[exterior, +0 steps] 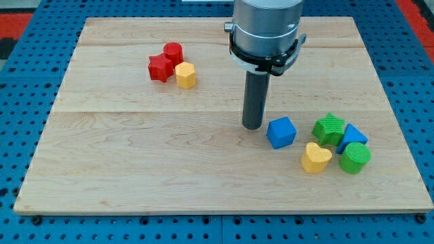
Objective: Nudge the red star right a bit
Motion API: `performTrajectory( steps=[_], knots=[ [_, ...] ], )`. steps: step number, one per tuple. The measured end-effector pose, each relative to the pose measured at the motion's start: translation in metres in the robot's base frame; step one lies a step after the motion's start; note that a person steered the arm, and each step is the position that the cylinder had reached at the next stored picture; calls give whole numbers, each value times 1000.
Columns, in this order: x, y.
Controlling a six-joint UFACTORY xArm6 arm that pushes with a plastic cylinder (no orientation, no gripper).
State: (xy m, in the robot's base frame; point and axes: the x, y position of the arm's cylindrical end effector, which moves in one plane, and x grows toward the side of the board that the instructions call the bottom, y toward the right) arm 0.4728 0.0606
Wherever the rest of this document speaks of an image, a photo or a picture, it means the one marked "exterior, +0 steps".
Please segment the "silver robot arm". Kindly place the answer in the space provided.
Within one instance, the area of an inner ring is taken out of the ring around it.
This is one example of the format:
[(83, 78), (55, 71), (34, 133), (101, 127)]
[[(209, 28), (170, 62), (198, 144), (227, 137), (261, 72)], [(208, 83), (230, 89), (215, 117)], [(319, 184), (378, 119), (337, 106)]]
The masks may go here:
[(234, 0), (224, 23), (235, 64), (255, 75), (281, 76), (296, 61), (306, 35), (297, 35), (304, 0)]

